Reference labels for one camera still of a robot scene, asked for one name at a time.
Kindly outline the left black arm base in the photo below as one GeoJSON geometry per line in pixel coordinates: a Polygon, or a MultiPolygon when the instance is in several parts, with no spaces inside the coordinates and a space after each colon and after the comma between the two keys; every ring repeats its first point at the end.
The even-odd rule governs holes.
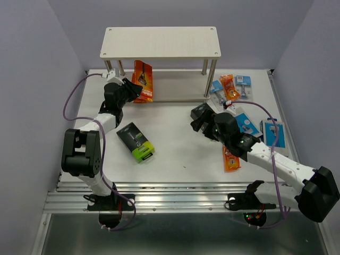
{"type": "Polygon", "coordinates": [[[133,211],[131,203],[112,191],[104,197],[90,194],[84,195],[83,198],[88,202],[88,211],[133,211]]]}

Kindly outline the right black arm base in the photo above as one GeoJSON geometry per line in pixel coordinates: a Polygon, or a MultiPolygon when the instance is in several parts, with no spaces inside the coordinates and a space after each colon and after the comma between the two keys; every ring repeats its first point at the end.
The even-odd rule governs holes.
{"type": "Polygon", "coordinates": [[[231,211],[276,209],[275,204],[262,203],[255,196],[255,192],[262,184],[264,184],[264,181],[256,180],[247,186],[244,193],[229,193],[224,207],[231,211]]]}

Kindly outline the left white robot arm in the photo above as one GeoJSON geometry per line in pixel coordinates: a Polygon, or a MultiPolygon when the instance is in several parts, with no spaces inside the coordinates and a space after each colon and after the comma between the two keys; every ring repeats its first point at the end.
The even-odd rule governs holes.
{"type": "Polygon", "coordinates": [[[137,99],[142,93],[142,86],[132,83],[127,78],[109,82],[104,86],[104,101],[98,115],[91,117],[68,118],[63,109],[63,117],[68,121],[88,120],[78,128],[68,129],[64,134],[61,168],[62,171],[83,181],[92,191],[88,200],[100,199],[106,209],[113,209],[118,204],[116,185],[103,173],[106,148],[105,134],[117,128],[123,118],[123,107],[137,99]]]}

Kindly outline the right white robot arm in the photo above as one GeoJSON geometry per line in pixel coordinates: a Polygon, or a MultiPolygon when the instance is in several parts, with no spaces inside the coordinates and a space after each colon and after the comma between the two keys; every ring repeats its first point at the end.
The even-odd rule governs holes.
{"type": "Polygon", "coordinates": [[[225,207],[231,211],[298,209],[306,218],[321,223],[339,201],[339,190],[332,172],[325,167],[315,169],[297,163],[272,151],[260,139],[240,131],[230,113],[216,114],[205,110],[191,122],[194,131],[222,143],[228,152],[252,165],[259,166],[285,182],[256,180],[243,193],[230,193],[225,207]]]}

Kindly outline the orange razor box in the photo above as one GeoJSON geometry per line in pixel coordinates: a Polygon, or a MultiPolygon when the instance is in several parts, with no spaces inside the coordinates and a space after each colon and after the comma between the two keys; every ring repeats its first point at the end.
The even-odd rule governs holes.
{"type": "Polygon", "coordinates": [[[143,87],[143,91],[134,103],[152,103],[154,98],[152,66],[141,60],[134,61],[134,72],[138,78],[138,85],[143,87]]]}
{"type": "Polygon", "coordinates": [[[132,81],[132,83],[134,83],[134,84],[136,84],[136,85],[138,85],[138,84],[139,84],[139,82],[138,82],[138,78],[137,78],[137,76],[136,76],[136,73],[135,73],[135,72],[133,72],[133,73],[132,73],[132,79],[131,79],[131,81],[132,81]]]}

